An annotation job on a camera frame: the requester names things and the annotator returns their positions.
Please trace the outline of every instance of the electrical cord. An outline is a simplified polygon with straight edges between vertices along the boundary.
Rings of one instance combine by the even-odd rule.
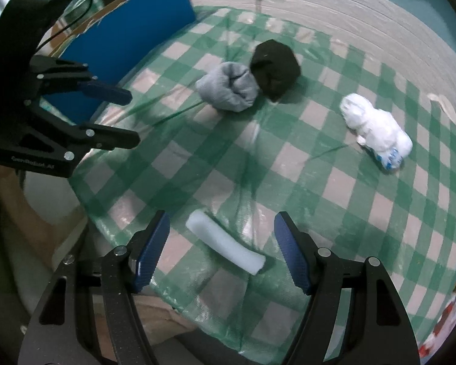
[[[93,0],[89,0],[89,5],[88,5],[88,8],[86,9],[86,11],[84,11],[80,16],[78,16],[76,19],[74,19],[71,23],[69,23],[67,26],[63,27],[62,29],[60,29],[59,31],[57,31],[57,33],[53,34],[52,36],[50,36],[49,38],[47,38],[46,41],[44,41],[42,44],[40,44],[37,49],[35,50],[35,53],[39,52],[42,47],[44,45],[47,45],[49,43],[49,41],[53,40],[54,38],[56,38],[58,35],[60,35],[61,33],[63,33],[64,31],[66,31],[67,29],[69,29],[71,26],[75,25],[76,23],[78,23],[81,19],[83,19],[83,17],[88,13],[88,11],[91,9],[93,5]]]

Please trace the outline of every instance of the screw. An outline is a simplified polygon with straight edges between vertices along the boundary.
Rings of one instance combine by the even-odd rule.
[[[375,258],[374,256],[371,256],[370,258],[368,258],[368,263],[372,266],[379,266],[380,265],[380,261],[378,258]]]
[[[74,159],[74,154],[73,154],[73,152],[67,151],[67,152],[64,154],[64,159],[66,159],[67,161],[72,161],[72,160]]]
[[[125,255],[127,253],[127,248],[125,246],[115,247],[113,253],[115,253],[116,256]]]
[[[65,265],[70,265],[73,262],[74,262],[74,255],[73,254],[68,254],[63,259],[63,263]]]
[[[331,251],[328,250],[327,248],[324,248],[324,247],[321,247],[317,250],[317,253],[320,255],[320,256],[323,256],[325,258],[329,257],[331,255]]]

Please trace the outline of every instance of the white cylindrical object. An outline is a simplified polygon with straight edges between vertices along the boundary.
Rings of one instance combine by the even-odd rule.
[[[186,228],[207,246],[252,275],[256,275],[265,263],[265,256],[242,246],[201,210],[191,213]]]

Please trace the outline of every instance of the blue cardboard panel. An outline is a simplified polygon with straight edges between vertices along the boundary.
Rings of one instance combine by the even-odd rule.
[[[127,0],[79,35],[61,58],[88,63],[102,81],[115,85],[144,56],[194,22],[190,0]],[[47,96],[74,123],[89,120],[101,100],[80,92]]]

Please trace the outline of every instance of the green and white tablecloth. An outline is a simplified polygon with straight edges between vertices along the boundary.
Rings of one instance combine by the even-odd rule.
[[[129,106],[104,124],[137,130],[134,150],[92,151],[71,185],[113,244],[125,244],[154,212],[172,231],[151,286],[208,334],[261,363],[280,363],[307,304],[273,234],[287,210],[338,256],[381,259],[422,341],[456,281],[456,125],[412,83],[364,51],[263,14],[197,8],[199,21],[138,65]],[[201,102],[195,81],[222,61],[249,64],[255,46],[290,46],[302,76],[278,103],[242,113]],[[339,113],[349,93],[391,111],[414,142],[397,173],[355,144]],[[185,228],[204,209],[267,256],[251,276]],[[337,353],[350,293],[342,293],[328,356]]]

